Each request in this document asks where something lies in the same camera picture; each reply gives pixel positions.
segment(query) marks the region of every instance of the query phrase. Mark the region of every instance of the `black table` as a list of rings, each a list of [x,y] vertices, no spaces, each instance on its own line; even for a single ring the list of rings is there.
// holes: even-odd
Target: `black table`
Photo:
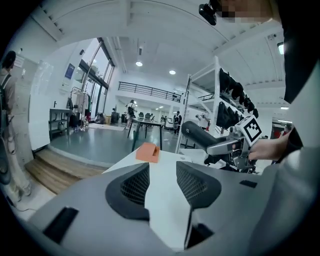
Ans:
[[[160,150],[162,150],[162,125],[163,124],[161,122],[151,122],[150,120],[147,120],[147,119],[144,119],[144,118],[134,118],[133,121],[131,122],[127,138],[129,138],[131,127],[132,127],[132,124],[134,122],[137,123],[137,126],[136,126],[135,134],[133,134],[133,144],[132,144],[131,152],[133,152],[135,150],[136,142],[137,142],[137,139],[139,137],[139,129],[140,129],[141,125],[145,125],[145,136],[144,136],[144,138],[147,138],[148,126],[159,126],[159,128],[160,128]]]

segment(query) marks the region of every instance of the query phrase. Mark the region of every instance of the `metal table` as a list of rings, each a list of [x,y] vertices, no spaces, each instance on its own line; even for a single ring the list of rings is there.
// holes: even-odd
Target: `metal table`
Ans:
[[[58,120],[52,120],[52,115],[53,114],[60,114],[60,119]],[[72,114],[72,110],[64,108],[64,109],[58,109],[58,108],[50,108],[50,113],[49,113],[49,136],[50,136],[50,141],[52,141],[52,134],[54,133],[59,133],[62,132],[59,129],[54,129],[52,130],[52,124],[54,123],[64,123],[66,122],[66,131],[67,131],[67,135],[68,135],[68,128],[69,128],[69,117]]]
[[[133,144],[132,144],[131,152],[133,152],[135,150],[136,142],[137,142],[137,139],[139,137],[139,129],[140,129],[141,125],[145,125],[145,136],[144,136],[144,138],[147,138],[148,126],[158,126],[159,127],[159,130],[160,130],[160,150],[162,150],[162,125],[163,124],[161,122],[151,122],[150,120],[147,120],[147,119],[144,119],[144,118],[134,118],[133,121],[131,122],[127,138],[129,138],[131,127],[132,127],[132,124],[134,122],[137,123],[137,126],[136,126],[135,134],[133,134]]]

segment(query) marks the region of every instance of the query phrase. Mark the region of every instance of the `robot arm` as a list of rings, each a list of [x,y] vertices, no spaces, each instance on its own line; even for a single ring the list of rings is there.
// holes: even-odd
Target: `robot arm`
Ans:
[[[250,149],[262,134],[254,116],[246,117],[230,128],[228,136],[219,138],[211,136],[191,121],[185,122],[181,130],[209,154],[205,164],[223,160],[239,170],[252,167],[248,160]]]

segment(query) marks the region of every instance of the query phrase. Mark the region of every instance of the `wooden platform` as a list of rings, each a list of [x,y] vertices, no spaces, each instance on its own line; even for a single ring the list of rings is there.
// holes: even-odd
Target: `wooden platform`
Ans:
[[[59,194],[81,179],[102,174],[106,168],[85,164],[49,149],[35,154],[35,159],[25,165],[34,179],[55,194]]]

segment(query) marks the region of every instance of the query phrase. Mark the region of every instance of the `ceiling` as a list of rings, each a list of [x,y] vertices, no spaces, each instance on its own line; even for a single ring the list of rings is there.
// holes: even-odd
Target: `ceiling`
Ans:
[[[216,26],[211,26],[198,13],[199,4],[205,2],[45,0],[41,9],[56,28],[47,32],[59,35],[61,46],[102,37],[124,72],[170,77],[185,85],[188,74],[210,65],[218,56],[222,68],[260,108],[285,104],[284,56],[277,47],[284,40],[282,26],[276,21],[229,23],[219,17]],[[137,67],[136,61],[143,66]]]

